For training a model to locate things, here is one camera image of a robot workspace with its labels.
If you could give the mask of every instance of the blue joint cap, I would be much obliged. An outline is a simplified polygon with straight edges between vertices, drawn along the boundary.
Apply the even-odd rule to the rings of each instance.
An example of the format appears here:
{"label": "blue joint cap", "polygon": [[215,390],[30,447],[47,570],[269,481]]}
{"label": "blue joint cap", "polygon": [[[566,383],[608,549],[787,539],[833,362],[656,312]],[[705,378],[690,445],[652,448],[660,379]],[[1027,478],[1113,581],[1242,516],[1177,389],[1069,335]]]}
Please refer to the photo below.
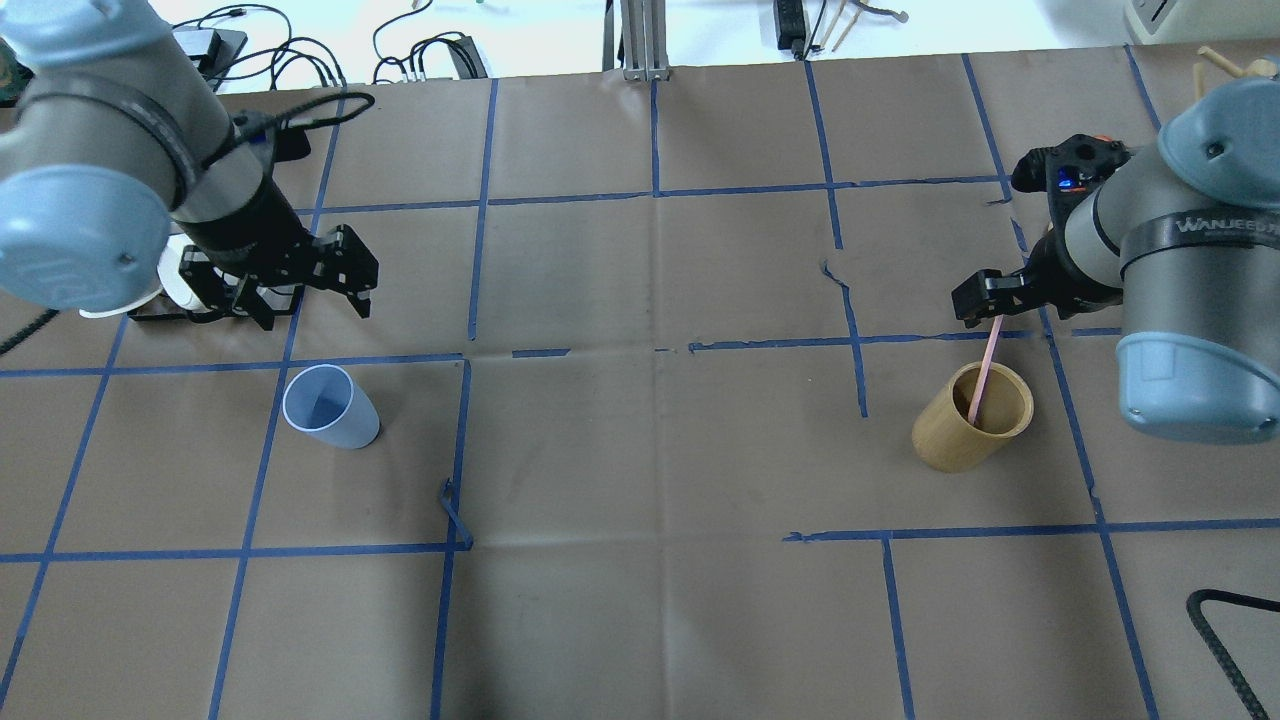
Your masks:
{"label": "blue joint cap", "polygon": [[1161,128],[1158,146],[1197,191],[1280,210],[1280,82],[1248,77],[1215,88]]}
{"label": "blue joint cap", "polygon": [[0,287],[45,307],[104,313],[155,290],[169,213],[140,181],[46,165],[0,182]]}
{"label": "blue joint cap", "polygon": [[1139,432],[1183,442],[1248,445],[1280,432],[1280,375],[1235,350],[1166,332],[1125,336],[1120,413]]}
{"label": "blue joint cap", "polygon": [[36,70],[90,63],[170,37],[146,0],[9,0],[0,37]]}

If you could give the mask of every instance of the black cable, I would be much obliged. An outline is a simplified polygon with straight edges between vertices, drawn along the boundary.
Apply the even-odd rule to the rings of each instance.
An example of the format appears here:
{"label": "black cable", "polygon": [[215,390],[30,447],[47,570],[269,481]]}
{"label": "black cable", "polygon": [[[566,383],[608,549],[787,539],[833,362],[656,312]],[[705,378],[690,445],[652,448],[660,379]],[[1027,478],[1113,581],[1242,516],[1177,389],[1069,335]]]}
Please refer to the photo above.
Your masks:
{"label": "black cable", "polygon": [[320,87],[329,87],[330,85],[338,85],[338,81],[333,78],[333,73],[326,73],[328,68],[324,67],[324,60],[316,58],[315,55],[300,54],[294,55],[293,58],[289,58],[284,63],[280,63],[279,68],[271,65],[271,85],[268,86],[268,90],[279,90],[278,83],[280,81],[280,76],[284,74],[285,68],[288,68],[293,63],[297,63],[298,60],[306,60],[311,64],[311,69],[315,70],[316,74],[320,77]]}
{"label": "black cable", "polygon": [[[306,113],[307,110],[314,110],[321,105],[328,105],[329,102],[334,102],[338,100],[364,100],[365,104],[347,113],[346,115],[337,115],[333,118],[317,118],[297,126],[287,124],[287,120],[291,120],[301,115],[302,113]],[[316,97],[315,100],[310,100],[294,108],[289,108],[288,110],[280,113],[279,115],[271,115],[269,118],[265,118],[262,120],[239,128],[241,132],[236,137],[236,140],[227,143],[218,152],[210,155],[209,159],[206,159],[202,163],[202,167],[207,170],[210,167],[212,167],[214,163],[230,155],[232,151],[234,151],[241,145],[253,141],[271,127],[289,127],[293,129],[308,131],[315,128],[337,126],[346,123],[347,120],[356,119],[357,117],[360,117],[361,113],[372,106],[374,106],[374,96],[367,92],[333,92],[330,95],[325,95],[324,97]]]}
{"label": "black cable", "polygon": [[332,65],[333,67],[333,72],[335,72],[338,74],[337,78],[334,78],[330,74],[330,79],[334,81],[333,82],[334,85],[340,85],[343,87],[347,86],[347,74],[342,72],[342,63],[338,61],[338,56],[334,55],[333,50],[328,45],[325,45],[324,42],[320,42],[319,40],[316,40],[314,37],[307,37],[305,35],[300,35],[298,37],[291,37],[289,40],[284,41],[282,45],[279,45],[279,47],[288,47],[288,46],[293,45],[294,42],[310,42],[312,45],[319,46],[325,53],[328,53],[329,54],[329,59],[333,60],[333,65]]}
{"label": "black cable", "polygon": [[[404,69],[403,60],[401,60],[399,58],[383,58],[381,60],[378,60],[376,65],[374,65],[374,85],[378,85],[380,82],[378,79],[378,70],[383,69],[383,65],[396,65],[397,68],[401,69],[401,74],[404,76],[404,79],[408,79],[408,70]],[[384,79],[381,82],[392,82],[392,81]]]}
{"label": "black cable", "polygon": [[38,318],[27,323],[27,327],[9,336],[9,340],[0,342],[0,355],[18,347],[24,340],[40,332],[40,328],[47,325],[50,320],[58,316],[58,313],[60,310],[45,310]]}
{"label": "black cable", "polygon": [[440,42],[445,47],[448,47],[449,51],[453,55],[457,55],[458,59],[462,60],[462,64],[467,68],[467,73],[471,76],[471,79],[479,78],[480,73],[476,70],[475,61],[472,61],[472,59],[471,59],[470,54],[467,54],[466,49],[462,47],[462,45],[458,44],[456,40],[449,40],[447,37],[442,37],[442,36],[449,35],[449,33],[442,32],[440,35],[436,35],[435,37],[429,37],[426,40],[420,40],[416,44],[413,44],[413,47],[410,50],[410,58],[412,59],[412,58],[416,56],[416,59],[417,59],[417,70],[420,73],[422,73],[422,74],[426,74],[426,49],[430,47],[435,42]]}
{"label": "black cable", "polygon": [[858,8],[861,8],[864,13],[870,13],[873,15],[887,15],[900,23],[905,23],[910,18],[910,15],[908,15],[905,10],[886,10],[883,8],[872,8],[867,3],[863,3],[863,0],[849,0],[849,1],[856,5]]}
{"label": "black cable", "polygon": [[822,5],[818,8],[818,19],[813,23],[813,33],[805,40],[804,54],[796,60],[808,60],[809,53],[813,51],[813,41],[818,40],[818,32],[822,31],[822,15],[827,13],[827,0],[822,0]]}
{"label": "black cable", "polygon": [[[252,73],[243,74],[243,76],[224,77],[221,79],[223,81],[230,81],[230,79],[248,79],[251,77],[257,77],[257,76],[260,76],[262,73],[271,72],[273,68],[275,68],[275,64],[280,60],[280,58],[285,53],[292,53],[293,55],[301,55],[303,58],[310,58],[310,59],[320,63],[321,65],[324,64],[324,61],[320,60],[319,58],[316,58],[315,55],[307,55],[306,53],[302,53],[301,50],[294,50],[292,47],[268,47],[266,50],[259,50],[256,53],[250,53],[248,55],[241,55],[239,58],[232,60],[230,63],[227,63],[225,65],[223,65],[218,70],[210,73],[210,76],[211,77],[218,77],[218,76],[225,73],[227,70],[234,68],[236,65],[243,63],[244,60],[252,60],[253,58],[261,58],[262,55],[271,55],[271,61],[268,63],[268,65],[265,68],[260,69],[260,70],[255,70]],[[325,78],[325,72],[324,70],[319,70],[319,68],[317,68],[317,72],[320,73],[320,78],[324,79]]]}
{"label": "black cable", "polygon": [[1196,626],[1196,632],[1198,632],[1201,638],[1204,639],[1204,644],[1207,644],[1210,652],[1213,653],[1213,660],[1217,660],[1219,666],[1222,667],[1222,673],[1226,673],[1226,679],[1230,680],[1231,688],[1235,689],[1235,694],[1239,696],[1240,702],[1244,703],[1244,708],[1249,711],[1249,717],[1253,720],[1267,720],[1267,711],[1263,710],[1262,703],[1258,702],[1258,696],[1253,694],[1253,688],[1249,687],[1249,682],[1244,679],[1244,674],[1240,673],[1239,666],[1236,666],[1235,661],[1231,660],[1231,655],[1226,652],[1226,647],[1222,646],[1222,641],[1217,639],[1217,633],[1213,632],[1208,620],[1204,619],[1201,603],[1206,600],[1225,602],[1228,605],[1239,605],[1242,607],[1252,607],[1254,610],[1266,610],[1268,612],[1280,612],[1280,602],[1215,589],[1198,589],[1187,597],[1187,614],[1190,615],[1192,625]]}
{"label": "black cable", "polygon": [[435,3],[435,0],[426,0],[426,5],[422,5],[421,8],[419,8],[416,10],[410,10],[410,12],[404,13],[403,15],[396,15],[394,18],[392,18],[392,19],[387,20],[385,23],[383,23],[383,24],[378,26],[376,28],[374,28],[374,55],[378,55],[379,58],[387,58],[387,55],[383,54],[383,51],[378,49],[378,33],[379,32],[381,32],[387,26],[389,26],[389,24],[392,24],[392,23],[394,23],[397,20],[403,20],[404,18],[410,18],[410,17],[413,17],[413,15],[421,13],[421,12],[425,12],[428,8],[431,6],[433,3]]}

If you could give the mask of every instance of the pink straw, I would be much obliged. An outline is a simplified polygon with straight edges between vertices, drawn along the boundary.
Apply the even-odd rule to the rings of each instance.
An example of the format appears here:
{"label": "pink straw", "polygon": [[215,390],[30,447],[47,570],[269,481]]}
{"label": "pink straw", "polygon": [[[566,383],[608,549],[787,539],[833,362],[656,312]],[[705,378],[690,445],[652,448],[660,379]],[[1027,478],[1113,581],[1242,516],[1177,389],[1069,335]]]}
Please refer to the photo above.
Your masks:
{"label": "pink straw", "polygon": [[987,351],[982,355],[982,369],[978,370],[978,386],[973,389],[973,402],[969,404],[969,424],[978,425],[978,405],[982,392],[987,389],[987,375],[991,374],[991,359],[996,355],[996,341],[1000,340],[1000,327],[1005,324],[1004,315],[996,315],[991,323],[991,336],[987,338]]}

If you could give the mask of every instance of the cable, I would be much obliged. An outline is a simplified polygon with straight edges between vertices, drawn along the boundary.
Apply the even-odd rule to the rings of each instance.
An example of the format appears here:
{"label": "cable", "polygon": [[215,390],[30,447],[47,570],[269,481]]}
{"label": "cable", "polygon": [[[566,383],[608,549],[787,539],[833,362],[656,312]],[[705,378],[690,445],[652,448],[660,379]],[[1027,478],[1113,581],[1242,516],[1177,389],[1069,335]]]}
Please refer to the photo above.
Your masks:
{"label": "cable", "polygon": [[[317,118],[296,126],[288,123],[288,120],[301,115],[302,113],[306,113],[307,110],[314,110],[321,105],[328,105],[329,102],[334,102],[338,100],[364,100],[365,104],[347,113],[346,115],[337,115],[333,118]],[[223,146],[219,151],[210,155],[202,163],[202,167],[207,170],[210,167],[212,167],[214,163],[230,155],[232,151],[234,151],[241,145],[253,141],[256,137],[259,137],[271,127],[308,131],[329,126],[337,126],[346,123],[347,120],[356,119],[357,117],[360,117],[361,113],[372,108],[374,101],[375,101],[374,96],[367,92],[333,92],[330,95],[325,95],[324,97],[316,97],[315,100],[310,100],[294,108],[289,108],[288,110],[280,113],[279,115],[271,115],[256,123],[241,127],[239,128],[241,132],[236,137],[236,140],[233,140],[232,142]]]}
{"label": "cable", "polygon": [[397,20],[403,20],[404,18],[410,18],[410,17],[413,17],[413,15],[416,15],[419,13],[422,13],[428,8],[430,8],[434,3],[435,3],[435,0],[426,0],[426,5],[422,5],[421,8],[417,8],[416,10],[410,10],[410,12],[404,13],[403,15],[396,15],[394,18],[392,18],[392,19],[387,20],[385,23],[383,23],[383,24],[378,26],[376,28],[374,28],[374,55],[378,55],[379,59],[387,58],[387,55],[384,55],[383,51],[378,49],[378,33],[381,32],[383,28],[385,28],[387,26],[389,26],[389,24],[392,24],[392,23],[394,23]]}
{"label": "cable", "polygon": [[60,310],[45,310],[38,318],[27,323],[27,327],[9,336],[9,340],[0,342],[0,355],[4,355],[22,345],[24,340],[40,332],[40,328],[49,324],[50,320],[58,316]]}
{"label": "cable", "polygon": [[827,0],[822,0],[822,5],[818,8],[818,19],[813,23],[813,32],[805,38],[804,54],[797,60],[808,60],[809,53],[813,51],[813,41],[818,38],[818,31],[822,29],[822,15],[827,12]]}
{"label": "cable", "polygon": [[1196,626],[1196,632],[1198,632],[1201,638],[1204,639],[1204,644],[1207,644],[1210,652],[1213,653],[1213,660],[1217,660],[1219,666],[1222,667],[1222,673],[1226,673],[1226,679],[1231,682],[1231,688],[1235,689],[1235,694],[1239,696],[1240,702],[1244,703],[1244,708],[1249,711],[1249,717],[1253,720],[1267,720],[1267,711],[1262,708],[1262,703],[1258,702],[1258,697],[1253,694],[1253,688],[1249,687],[1249,682],[1244,679],[1244,674],[1240,673],[1235,661],[1231,660],[1231,655],[1226,652],[1226,647],[1222,646],[1222,641],[1217,639],[1217,633],[1213,632],[1208,620],[1204,619],[1201,603],[1206,600],[1225,602],[1228,605],[1239,605],[1242,607],[1252,607],[1254,610],[1266,610],[1268,612],[1280,612],[1280,602],[1215,589],[1198,589],[1187,597],[1187,614],[1192,619],[1192,625]]}
{"label": "cable", "polygon": [[905,23],[908,19],[910,19],[910,15],[908,15],[905,10],[886,10],[883,8],[872,8],[867,3],[863,3],[863,0],[849,0],[849,1],[873,15],[886,15],[893,18],[900,23]]}

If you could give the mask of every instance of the black hose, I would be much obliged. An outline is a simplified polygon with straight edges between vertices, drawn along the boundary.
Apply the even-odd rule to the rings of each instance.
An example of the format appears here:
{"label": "black hose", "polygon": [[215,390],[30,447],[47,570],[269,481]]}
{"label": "black hose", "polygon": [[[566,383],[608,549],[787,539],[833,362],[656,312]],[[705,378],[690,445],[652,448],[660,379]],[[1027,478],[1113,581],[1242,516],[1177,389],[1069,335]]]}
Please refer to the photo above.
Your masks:
{"label": "black hose", "polygon": [[1280,612],[1280,602],[1215,589],[1198,589],[1187,597],[1187,614],[1192,618],[1192,625],[1196,626],[1196,632],[1204,639],[1204,644],[1213,653],[1213,660],[1217,660],[1219,666],[1222,667],[1222,673],[1226,673],[1226,679],[1231,682],[1235,694],[1240,697],[1244,708],[1249,711],[1249,717],[1253,720],[1267,720],[1267,711],[1258,702],[1258,696],[1253,694],[1253,688],[1249,687],[1249,682],[1244,679],[1244,674],[1240,673],[1239,666],[1231,660],[1231,653],[1226,652],[1222,641],[1217,639],[1217,633],[1213,632],[1213,628],[1208,625],[1208,620],[1204,619],[1201,603],[1206,600],[1252,607],[1254,610],[1267,610],[1270,612]]}
{"label": "black hose", "polygon": [[60,313],[60,310],[45,310],[44,313],[40,314],[38,318],[27,323],[27,327],[13,333],[9,337],[9,340],[0,343],[0,355],[9,352],[14,347],[18,347],[19,345],[22,345],[22,341],[40,332],[40,328],[47,325],[50,320],[58,316],[58,313]]}

